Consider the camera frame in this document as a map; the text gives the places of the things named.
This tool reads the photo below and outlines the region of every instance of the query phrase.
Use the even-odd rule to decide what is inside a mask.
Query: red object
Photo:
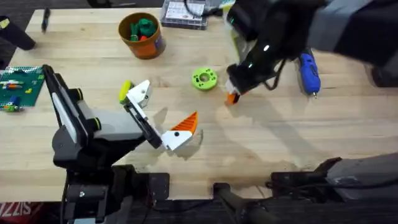
[[[143,40],[146,40],[146,39],[148,39],[148,37],[147,37],[147,36],[144,36],[144,35],[142,35],[142,36],[140,37],[139,41],[143,41]]]
[[[42,202],[0,202],[0,222],[33,224],[42,205]]]

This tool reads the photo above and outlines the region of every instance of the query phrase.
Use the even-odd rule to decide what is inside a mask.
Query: orange plastic piece
[[[227,94],[227,98],[226,98],[226,102],[228,104],[235,104],[237,103],[239,100],[239,95],[238,94]]]
[[[144,35],[142,35],[142,36],[141,36],[141,38],[139,39],[139,41],[143,41],[143,40],[146,40],[146,39],[148,39],[148,37],[147,37],[147,36],[144,36]]]
[[[171,131],[190,131],[192,134],[195,133],[198,125],[198,113],[195,111],[181,123],[172,128]]]

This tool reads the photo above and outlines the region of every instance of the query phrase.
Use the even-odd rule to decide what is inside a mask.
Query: green toy
[[[199,90],[210,90],[217,85],[217,73],[210,68],[199,68],[192,75],[192,84]]]
[[[152,37],[156,32],[154,22],[148,19],[140,19],[137,24],[130,23],[131,41],[138,41],[140,36]]]
[[[139,32],[140,35],[144,35],[146,37],[152,37],[156,32],[156,27],[154,22],[149,19],[140,19],[138,21]]]
[[[138,26],[135,24],[131,23],[130,24],[130,29],[131,29],[131,35],[130,35],[130,40],[131,41],[138,41]]]

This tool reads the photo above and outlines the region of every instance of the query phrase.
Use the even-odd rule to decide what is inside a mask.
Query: green gear
[[[210,68],[199,68],[192,75],[192,84],[199,90],[210,90],[217,85],[217,73]]]
[[[140,19],[138,21],[139,32],[140,35],[144,35],[146,37],[152,37],[156,32],[156,27],[154,22],[150,21],[149,19]]]

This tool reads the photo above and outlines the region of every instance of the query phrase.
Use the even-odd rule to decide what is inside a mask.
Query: yellow plastic piece
[[[131,81],[130,80],[127,80],[127,81],[125,81],[124,83],[123,83],[123,86],[122,86],[122,88],[120,89],[120,92],[119,92],[119,102],[120,102],[120,104],[125,104],[126,103],[126,95],[127,95],[127,92],[132,88],[132,87],[134,87],[134,85],[131,83]]]
[[[190,131],[192,134],[195,133],[198,125],[198,113],[195,111],[176,127],[172,128],[171,131]]]
[[[10,20],[9,19],[5,19],[3,21],[0,21],[0,28],[5,29],[8,24],[10,24]]]

